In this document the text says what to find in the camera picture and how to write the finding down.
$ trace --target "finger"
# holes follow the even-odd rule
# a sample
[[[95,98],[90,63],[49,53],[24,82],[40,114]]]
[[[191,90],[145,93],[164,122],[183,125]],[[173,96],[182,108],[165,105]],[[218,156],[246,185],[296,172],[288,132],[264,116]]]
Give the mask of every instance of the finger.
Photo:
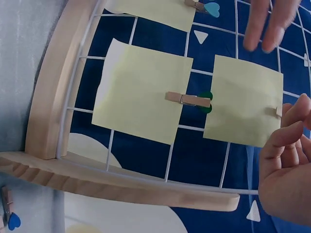
[[[301,139],[302,150],[304,151],[307,159],[311,162],[311,141],[305,135],[302,135]]]
[[[296,11],[301,0],[276,0],[269,26],[262,41],[262,49],[271,52],[277,47],[284,36],[285,30],[296,17]]]
[[[270,0],[252,0],[244,38],[244,47],[254,51],[260,40],[264,23],[268,16]]]
[[[296,147],[296,151],[298,154],[298,160],[299,160],[298,164],[301,164],[301,165],[308,164],[309,160],[302,149],[301,139],[295,143],[295,147]]]
[[[308,130],[311,130],[311,111],[309,115],[307,116],[307,118],[305,119],[304,124]]]
[[[285,116],[285,114],[288,112],[288,110],[290,110],[292,108],[292,106],[293,105],[291,103],[283,104],[283,106],[282,106],[282,116]]]
[[[289,126],[297,121],[304,121],[309,115],[311,109],[310,98],[306,94],[302,94],[294,106],[285,105],[282,116],[281,127]],[[292,145],[285,147],[285,151],[281,157],[282,168],[293,167],[298,164],[308,163],[308,159],[302,150],[300,140]]]
[[[282,168],[281,155],[285,150],[285,146],[298,141],[302,133],[302,121],[296,122],[288,127],[280,128],[272,133],[259,155],[260,180],[265,179],[273,172]]]
[[[281,120],[281,127],[289,126],[297,121],[304,121],[311,110],[311,100],[306,94],[302,94],[295,105],[291,107]]]

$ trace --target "wooden base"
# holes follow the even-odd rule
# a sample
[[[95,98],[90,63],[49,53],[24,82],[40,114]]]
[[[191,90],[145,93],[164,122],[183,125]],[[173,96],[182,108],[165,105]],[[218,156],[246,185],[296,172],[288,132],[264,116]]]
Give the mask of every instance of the wooden base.
[[[100,172],[99,169],[104,168],[105,164],[73,153],[67,158],[67,160],[41,160],[23,152],[2,152],[0,171],[57,190],[140,204],[234,211],[240,199],[238,194],[171,187],[160,178],[117,167],[111,168],[113,172]],[[73,164],[72,161],[78,162],[80,166]]]

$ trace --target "white triangle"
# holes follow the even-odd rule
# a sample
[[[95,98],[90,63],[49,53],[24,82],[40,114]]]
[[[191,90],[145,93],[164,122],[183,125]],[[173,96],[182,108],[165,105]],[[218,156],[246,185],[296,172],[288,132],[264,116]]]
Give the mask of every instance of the white triangle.
[[[246,216],[248,220],[260,222],[260,214],[257,206],[256,200],[253,201],[252,207],[248,215]]]
[[[208,36],[207,33],[196,31],[196,30],[194,30],[194,34],[196,35],[196,38],[198,38],[200,45],[203,44],[203,42],[205,41],[205,39]]]

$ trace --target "white metal grid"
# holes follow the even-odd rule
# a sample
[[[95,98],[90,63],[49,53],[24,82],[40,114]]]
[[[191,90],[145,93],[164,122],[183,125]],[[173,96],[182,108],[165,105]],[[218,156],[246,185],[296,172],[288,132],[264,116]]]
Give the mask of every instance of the white metal grid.
[[[84,112],[84,113],[90,113],[90,114],[93,113],[92,110],[75,108],[75,107],[68,107],[68,101],[69,101],[69,97],[70,97],[70,93],[71,93],[71,88],[72,88],[72,84],[73,84],[73,80],[74,80],[74,77],[75,77],[75,73],[76,73],[77,64],[78,64],[79,59],[84,58],[84,59],[105,60],[105,57],[81,56],[82,48],[83,48],[86,36],[88,34],[89,28],[90,28],[90,26],[91,26],[91,24],[93,22],[94,17],[135,17],[135,16],[132,16],[132,15],[127,15],[127,14],[100,14],[100,15],[96,15],[95,13],[97,11],[97,8],[99,6],[100,1],[101,0],[98,0],[97,4],[95,6],[95,9],[94,9],[94,11],[92,13],[92,16],[90,18],[89,24],[88,24],[88,26],[86,28],[84,37],[83,37],[83,39],[81,41],[81,44],[80,44],[80,47],[79,47],[78,56],[77,56],[76,61],[75,61],[73,73],[72,73],[72,76],[70,78],[69,88],[68,88],[68,91],[67,91],[67,95],[66,95],[66,99],[65,99],[65,105],[64,105],[64,109],[63,109],[62,117],[61,117],[61,129],[60,129],[60,132],[59,132],[59,140],[58,140],[58,144],[57,144],[57,153],[56,153],[56,158],[57,159],[61,159],[61,146],[62,146],[63,132],[64,132],[64,123],[65,123],[65,119],[66,119],[67,110]],[[244,34],[238,33],[238,2],[246,4],[246,5],[250,5],[249,3],[245,2],[245,1],[235,0],[235,27],[236,27],[235,32],[227,30],[227,29],[222,29],[222,28],[218,28],[218,27],[215,27],[215,26],[211,26],[211,25],[206,25],[206,24],[202,24],[202,23],[193,22],[193,25],[196,25],[196,26],[211,28],[211,29],[214,29],[214,30],[219,30],[219,31],[222,31],[222,32],[235,34],[236,35],[236,58],[237,59],[238,59],[238,51],[239,51],[239,48],[238,48],[239,36],[244,36]],[[311,32],[303,28],[299,12],[298,12],[298,17],[299,17],[299,20],[300,20],[300,25],[295,24],[295,23],[293,23],[293,25],[301,28],[302,32],[303,32],[305,46],[306,46],[306,54],[308,56],[309,78],[310,78],[310,81],[311,81],[311,70],[310,70],[309,53],[308,53],[307,42],[306,42],[306,38],[305,38],[305,34],[304,34],[304,32],[307,32],[307,33],[310,33],[310,34],[311,34]],[[130,45],[133,42],[137,21],[138,21],[138,17],[135,17],[135,21],[134,21],[134,24],[133,24],[133,28],[132,28],[132,32],[131,32],[131,36],[130,36],[130,40],[129,40],[129,44]],[[190,39],[190,33],[187,33],[186,45],[185,45],[185,53],[184,53],[185,57],[188,56],[189,39]],[[294,53],[292,51],[289,51],[289,50],[284,49],[282,47],[277,47],[277,59],[278,59],[278,70],[279,70],[279,72],[280,72],[280,55],[279,55],[279,50],[282,50],[282,51],[287,52],[287,53],[289,53],[291,55],[294,55],[294,56],[296,56],[296,57],[298,57],[300,59],[305,60],[304,57],[302,57],[302,56],[300,56],[300,55],[298,55],[298,54],[296,54],[296,53]],[[196,69],[192,69],[191,72],[200,73],[200,74],[204,74],[204,75],[210,75],[210,76],[213,75],[211,72],[206,72],[206,71],[196,70]],[[289,96],[292,96],[292,97],[296,97],[296,98],[299,97],[299,95],[294,94],[294,93],[290,93],[290,92],[287,92],[287,91],[283,91],[283,93],[285,95],[289,95]],[[200,131],[200,132],[204,131],[203,128],[186,126],[186,125],[178,125],[178,127],[181,128],[181,129],[187,129],[187,130],[193,130],[193,131]],[[104,172],[104,173],[105,172],[109,172],[110,174],[114,173],[114,172],[109,171],[109,160],[110,160],[110,154],[111,154],[113,138],[114,138],[114,130],[111,130],[110,139],[109,139],[109,146],[108,146],[108,156],[107,156],[107,161],[106,161],[106,170],[99,170],[99,169],[92,168],[92,167],[87,167],[87,168],[90,168],[90,169],[93,169],[93,170],[97,170],[97,171],[100,171],[100,172]],[[144,182],[154,183],[154,184],[157,184],[157,185],[160,185],[160,186],[169,185],[169,187],[191,188],[193,190],[201,190],[201,191],[214,191],[214,192],[227,192],[227,193],[239,193],[239,194],[257,195],[258,194],[257,190],[244,190],[244,189],[228,189],[228,188],[223,188],[223,182],[224,182],[224,178],[225,178],[225,171],[226,171],[229,151],[230,151],[230,143],[227,144],[225,161],[224,161],[224,166],[223,166],[223,171],[222,171],[222,176],[221,176],[219,187],[204,186],[204,185],[197,185],[197,184],[187,184],[187,183],[175,183],[175,182],[169,181],[168,180],[168,176],[169,176],[169,171],[170,171],[170,166],[171,166],[171,159],[172,159],[172,153],[173,153],[173,144],[170,146],[170,152],[169,152],[168,161],[167,161],[165,178],[163,180],[164,182],[163,181],[156,181],[156,180],[152,180],[152,179],[148,179],[148,178],[137,178],[137,177],[130,177],[130,178],[133,179],[133,180],[140,181],[142,183],[144,183]],[[77,163],[74,163],[74,164],[76,164],[77,166],[84,167],[81,164],[77,164]],[[123,175],[123,174],[119,174],[119,173],[114,173],[114,175],[118,176],[118,177],[129,178],[129,176]]]

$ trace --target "yellow sticky note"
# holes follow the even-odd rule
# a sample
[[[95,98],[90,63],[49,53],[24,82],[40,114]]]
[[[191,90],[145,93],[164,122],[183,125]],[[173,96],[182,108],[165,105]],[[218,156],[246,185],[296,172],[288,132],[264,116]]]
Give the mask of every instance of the yellow sticky note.
[[[283,74],[234,58],[215,56],[204,138],[263,147],[280,128]]]
[[[113,0],[109,9],[146,18],[185,32],[190,32],[195,14],[195,8],[186,6],[184,0]]]
[[[186,93],[192,61],[113,39],[97,90],[92,124],[172,144],[182,105],[165,100],[165,93]]]

